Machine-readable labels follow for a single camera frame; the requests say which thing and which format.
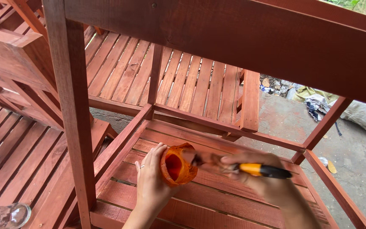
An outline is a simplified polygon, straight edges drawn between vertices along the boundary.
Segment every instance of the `wooden seat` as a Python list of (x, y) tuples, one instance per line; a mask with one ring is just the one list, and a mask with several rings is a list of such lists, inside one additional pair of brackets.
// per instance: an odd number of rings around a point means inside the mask
[[(93, 35), (92, 29), (85, 32), (90, 105), (104, 110), (118, 105), (119, 109), (111, 111), (135, 115), (148, 102), (154, 45), (115, 32), (96, 34), (91, 39)], [(244, 84), (246, 111), (242, 112), (248, 120), (237, 126), (254, 133), (258, 131), (259, 74), (249, 72)], [(164, 47), (156, 103), (236, 124), (243, 107), (238, 90), (244, 73), (232, 65)], [(241, 137), (236, 136), (225, 137), (232, 141)]]
[[(260, 150), (243, 147), (220, 138), (162, 121), (145, 121), (135, 133), (125, 158), (116, 158), (109, 167), (107, 184), (91, 211), (91, 222), (100, 228), (121, 228), (136, 203), (137, 173), (134, 162), (142, 161), (157, 143), (168, 146), (190, 143), (195, 149), (217, 154), (237, 154)], [(292, 171), (292, 181), (307, 200), (322, 228), (337, 228), (317, 192), (299, 165), (282, 158)], [(252, 189), (221, 174), (199, 170), (196, 178), (182, 186), (157, 216), (152, 228), (285, 228), (276, 206), (268, 204)]]
[[(115, 138), (117, 133), (109, 123), (95, 119), (91, 124), (91, 136), (93, 154), (98, 155), (103, 151), (104, 138)], [(67, 186), (72, 186), (71, 182), (56, 186), (63, 177), (73, 176), (68, 169), (67, 151), (64, 132), (0, 108), (0, 206), (14, 202), (30, 205), (30, 222), (38, 217), (53, 217), (54, 214), (38, 213), (52, 205), (45, 203), (52, 198), (52, 193), (60, 196)], [(59, 202), (55, 207), (64, 211), (69, 208)], [(51, 219), (61, 223), (63, 217)]]

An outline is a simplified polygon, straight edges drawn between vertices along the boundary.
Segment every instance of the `wooden chair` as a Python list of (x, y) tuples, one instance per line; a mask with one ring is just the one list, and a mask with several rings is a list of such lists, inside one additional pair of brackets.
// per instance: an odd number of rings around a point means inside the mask
[(42, 35), (0, 31), (0, 106), (63, 130), (52, 67)]
[[(131, 162), (142, 159), (157, 142), (168, 145), (190, 142), (195, 148), (221, 154), (260, 152), (154, 120), (155, 111), (189, 120), (200, 127), (209, 126), (295, 150), (296, 154), (291, 160), (282, 161), (287, 169), (297, 173), (293, 182), (316, 212), (323, 228), (338, 226), (300, 168), (299, 164), (304, 158), (354, 226), (366, 228), (364, 214), (312, 152), (353, 99), (366, 102), (366, 94), (357, 94), (354, 90), (366, 87), (366, 81), (348, 81), (348, 88), (338, 86), (345, 82), (344, 76), (359, 79), (366, 74), (366, 42), (355, 46), (354, 50), (350, 49), (352, 43), (349, 42), (350, 37), (360, 37), (366, 41), (366, 16), (315, 0), (291, 3), (275, 0), (219, 0), (218, 3), (197, 0), (156, 3), (45, 0), (44, 5), (64, 127), (73, 133), (68, 136), (68, 148), (83, 228), (123, 226), (135, 207), (136, 175)], [(89, 133), (86, 131), (89, 128), (89, 75), (84, 68), (87, 50), (82, 23), (155, 43), (147, 104), (106, 149), (111, 150), (112, 155), (118, 154), (110, 165), (98, 162), (98, 159), (91, 163), (90, 147), (86, 147), (83, 141), (90, 136), (85, 134)], [(162, 46), (264, 72), (341, 97), (303, 144), (247, 132), (231, 123), (218, 122), (157, 103), (157, 93), (160, 93), (158, 82), (162, 75)], [(308, 77), (295, 74), (299, 72)], [(246, 103), (247, 98), (243, 97), (242, 106)], [(153, 228), (284, 227), (277, 208), (267, 205), (251, 189), (223, 176), (199, 172), (194, 182), (184, 189), (169, 201)], [(60, 197), (60, 201), (69, 202), (67, 196)], [(49, 228), (57, 225), (43, 219), (53, 211), (54, 216), (60, 215), (54, 208), (48, 206), (43, 213), (39, 212), (30, 223), (30, 228), (41, 224)]]

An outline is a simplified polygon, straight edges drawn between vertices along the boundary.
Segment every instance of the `wooden bench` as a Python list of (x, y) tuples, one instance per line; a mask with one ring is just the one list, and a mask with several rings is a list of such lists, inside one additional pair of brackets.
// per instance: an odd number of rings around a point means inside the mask
[[(115, 137), (117, 133), (109, 123), (94, 119), (91, 123), (93, 158)], [(65, 177), (73, 177), (69, 168), (64, 132), (0, 108), (0, 206), (26, 203), (32, 208), (32, 222), (35, 217), (41, 217), (38, 213), (46, 205), (52, 205), (46, 201), (52, 195), (58, 197), (66, 188), (74, 189), (72, 180), (58, 185)], [(63, 211), (69, 208), (59, 203), (54, 206)], [(61, 223), (62, 219), (56, 217), (54, 220)]]

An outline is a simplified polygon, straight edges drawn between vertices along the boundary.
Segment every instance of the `debris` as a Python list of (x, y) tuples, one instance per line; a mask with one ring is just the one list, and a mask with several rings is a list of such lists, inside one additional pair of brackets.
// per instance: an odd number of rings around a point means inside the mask
[(327, 167), (327, 165), (329, 164), (329, 161), (327, 160), (327, 158), (325, 158), (323, 156), (319, 157), (318, 159), (321, 161), (321, 163), (323, 163), (324, 167)]
[(329, 164), (328, 164), (327, 168), (329, 169), (329, 171), (331, 173), (337, 173), (337, 170), (335, 169), (336, 167), (334, 166), (334, 164), (330, 160), (329, 160)]
[(269, 79), (268, 78), (265, 78), (262, 80), (262, 85), (265, 86), (265, 87), (269, 87)]

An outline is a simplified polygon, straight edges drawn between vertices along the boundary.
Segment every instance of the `gray concrete ground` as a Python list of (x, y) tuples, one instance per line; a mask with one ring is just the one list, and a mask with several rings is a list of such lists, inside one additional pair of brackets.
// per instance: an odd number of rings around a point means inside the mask
[[(111, 123), (118, 133), (132, 119), (129, 116), (95, 108), (90, 108), (90, 111), (94, 117)], [(259, 117), (260, 132), (301, 143), (317, 125), (304, 104), (267, 93), (260, 95)], [(328, 139), (323, 138), (315, 147), (314, 153), (333, 161), (338, 171), (334, 177), (366, 215), (366, 131), (350, 121), (339, 119), (337, 122), (342, 137), (338, 136), (336, 127), (333, 126), (326, 134)], [(289, 149), (245, 137), (238, 139), (237, 143), (287, 158), (291, 158), (294, 154)], [(339, 227), (354, 228), (310, 164), (305, 160), (301, 166)]]

